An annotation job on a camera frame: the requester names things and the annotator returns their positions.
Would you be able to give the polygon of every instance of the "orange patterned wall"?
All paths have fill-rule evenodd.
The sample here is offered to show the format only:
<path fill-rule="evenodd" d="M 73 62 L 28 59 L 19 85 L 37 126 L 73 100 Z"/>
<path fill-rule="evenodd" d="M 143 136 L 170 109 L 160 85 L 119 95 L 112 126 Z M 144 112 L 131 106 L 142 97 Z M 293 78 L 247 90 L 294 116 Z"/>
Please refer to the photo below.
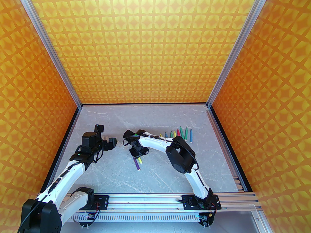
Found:
<path fill-rule="evenodd" d="M 32 0 L 82 103 L 206 102 L 254 0 Z"/>
<path fill-rule="evenodd" d="M 311 232 L 311 0 L 268 0 L 213 107 L 275 232 Z"/>
<path fill-rule="evenodd" d="M 0 232 L 16 232 L 76 109 L 19 0 L 0 0 Z"/>

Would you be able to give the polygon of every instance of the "black edge trim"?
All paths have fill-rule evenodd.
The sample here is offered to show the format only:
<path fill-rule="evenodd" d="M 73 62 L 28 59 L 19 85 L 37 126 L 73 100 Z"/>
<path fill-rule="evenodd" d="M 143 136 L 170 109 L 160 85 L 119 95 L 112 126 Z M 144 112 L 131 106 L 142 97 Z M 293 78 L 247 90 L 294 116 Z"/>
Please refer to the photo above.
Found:
<path fill-rule="evenodd" d="M 83 103 L 83 105 L 131 105 L 131 104 L 190 104 L 193 102 L 187 103 Z M 205 102 L 194 102 L 193 104 L 205 104 Z"/>
<path fill-rule="evenodd" d="M 236 154 L 235 154 L 235 152 L 234 152 L 234 150 L 232 148 L 232 145 L 230 144 L 230 141 L 229 141 L 229 139 L 228 139 L 228 137 L 227 137 L 227 135 L 226 135 L 226 133 L 224 131 L 224 128 L 222 127 L 222 125 L 221 125 L 221 123 L 219 121 L 219 118 L 218 118 L 218 116 L 217 116 L 213 106 L 211 106 L 211 112 L 212 112 L 212 114 L 213 114 L 213 116 L 214 116 L 214 118 L 216 120 L 216 123 L 217 123 L 217 125 L 218 125 L 218 127 L 220 129 L 220 132 L 221 132 L 221 134 L 222 134 L 222 136 L 223 136 L 223 138 L 224 138 L 224 140 L 225 140 L 225 142 L 226 142 L 226 144 L 227 144 L 227 146 L 229 148 L 230 154 L 231 154 L 231 156 L 232 156 L 232 158 L 233 158 L 233 160 L 234 160 L 234 162 L 235 162 L 235 164 L 236 164 L 236 166 L 238 168 L 238 171 L 239 171 L 239 173 L 241 175 L 241 178 L 243 179 L 243 182 L 244 182 L 244 184 L 246 186 L 246 189 L 247 189 L 246 192 L 253 192 L 252 187 L 251 187 L 249 181 L 246 178 L 246 175 L 245 175 L 245 173 L 244 173 L 244 171 L 243 171 L 243 169 L 241 167 L 241 164 L 240 164 L 240 162 L 239 162 L 239 160 L 238 160 L 238 158 L 237 158 L 237 156 L 236 156 Z"/>
<path fill-rule="evenodd" d="M 52 165 L 51 165 L 51 167 L 50 167 L 50 170 L 49 170 L 49 172 L 48 172 L 48 175 L 46 176 L 46 178 L 45 178 L 45 180 L 44 180 L 44 182 L 43 182 L 43 185 L 42 185 L 42 188 L 41 188 L 41 190 L 40 190 L 40 193 L 44 192 L 44 191 L 47 189 L 47 187 L 48 187 L 48 183 L 49 183 L 49 181 L 50 181 L 50 179 L 51 179 L 51 176 L 52 176 L 52 174 L 53 174 L 53 171 L 54 171 L 54 169 L 55 169 L 55 167 L 56 167 L 56 163 L 58 162 L 59 156 L 60 156 L 61 151 L 62 151 L 62 149 L 63 149 L 63 147 L 64 147 L 64 145 L 65 145 L 65 142 L 66 142 L 66 140 L 67 140 L 67 138 L 68 138 L 68 135 L 69 135 L 70 130 L 71 130 L 72 126 L 73 126 L 73 123 L 74 123 L 74 121 L 75 121 L 75 119 L 76 119 L 76 117 L 77 117 L 77 115 L 78 115 L 78 112 L 79 112 L 79 109 L 76 108 L 76 111 L 75 111 L 75 113 L 73 114 L 73 117 L 72 117 L 72 119 L 71 119 L 71 121 L 70 121 L 70 123 L 69 123 L 69 126 L 68 126 L 68 128 L 67 128 L 67 131 L 66 131 L 66 133 L 65 133 L 65 135 L 64 135 L 64 137 L 63 137 L 63 139 L 62 139 L 62 141 L 61 141 L 61 143 L 60 143 L 59 149 L 58 149 L 58 151 L 57 151 L 57 153 L 56 153 L 56 155 L 55 155 L 55 158 L 54 158 L 54 160 L 53 160 L 53 162 L 52 162 Z"/>

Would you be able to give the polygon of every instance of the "green marker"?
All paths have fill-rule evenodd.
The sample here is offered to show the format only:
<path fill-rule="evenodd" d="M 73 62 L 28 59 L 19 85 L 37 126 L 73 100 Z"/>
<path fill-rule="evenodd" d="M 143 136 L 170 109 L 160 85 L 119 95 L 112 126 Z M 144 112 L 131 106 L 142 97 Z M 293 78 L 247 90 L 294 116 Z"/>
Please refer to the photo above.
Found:
<path fill-rule="evenodd" d="M 179 126 L 179 131 L 180 131 L 180 136 L 182 137 L 182 139 L 184 139 L 185 137 L 183 136 L 183 131 L 182 131 L 181 126 Z"/>
<path fill-rule="evenodd" d="M 186 128 L 185 130 L 185 141 L 187 141 L 187 137 L 188 137 L 188 128 Z"/>

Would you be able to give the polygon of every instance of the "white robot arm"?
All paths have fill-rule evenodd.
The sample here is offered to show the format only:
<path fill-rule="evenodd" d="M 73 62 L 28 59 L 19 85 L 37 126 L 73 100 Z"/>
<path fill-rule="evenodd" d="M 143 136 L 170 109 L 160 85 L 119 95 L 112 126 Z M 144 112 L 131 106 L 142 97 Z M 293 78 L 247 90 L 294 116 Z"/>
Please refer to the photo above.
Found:
<path fill-rule="evenodd" d="M 24 203 L 18 233 L 58 233 L 61 226 L 76 211 L 81 208 L 96 207 L 94 190 L 86 187 L 78 188 L 68 200 L 64 203 L 62 201 L 90 164 L 97 163 L 102 157 L 103 151 L 112 150 L 116 146 L 116 138 L 110 138 L 109 142 L 101 138 L 103 131 L 103 125 L 95 125 L 94 132 L 84 133 L 82 144 L 71 156 L 63 172 L 35 200 L 28 199 Z"/>
<path fill-rule="evenodd" d="M 195 200 L 186 202 L 191 206 L 198 206 L 205 210 L 212 207 L 215 198 L 213 191 L 204 182 L 199 172 L 199 165 L 195 159 L 194 151 L 182 137 L 165 138 L 152 135 L 143 130 L 136 133 L 127 130 L 123 138 L 128 142 L 127 144 L 132 146 L 130 153 L 134 158 L 148 154 L 149 148 L 166 153 L 172 166 L 185 175 L 193 189 Z"/>

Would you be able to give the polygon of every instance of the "purple marker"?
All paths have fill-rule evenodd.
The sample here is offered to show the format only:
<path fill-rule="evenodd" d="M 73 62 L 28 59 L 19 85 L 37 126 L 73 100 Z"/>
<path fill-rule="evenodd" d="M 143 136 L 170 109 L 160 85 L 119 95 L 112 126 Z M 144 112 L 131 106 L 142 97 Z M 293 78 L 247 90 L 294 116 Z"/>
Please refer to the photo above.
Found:
<path fill-rule="evenodd" d="M 137 171 L 140 171 L 140 168 L 139 168 L 137 160 L 134 157 L 133 157 L 133 160 L 134 160 L 134 163 L 135 163 L 135 165 L 137 167 Z"/>

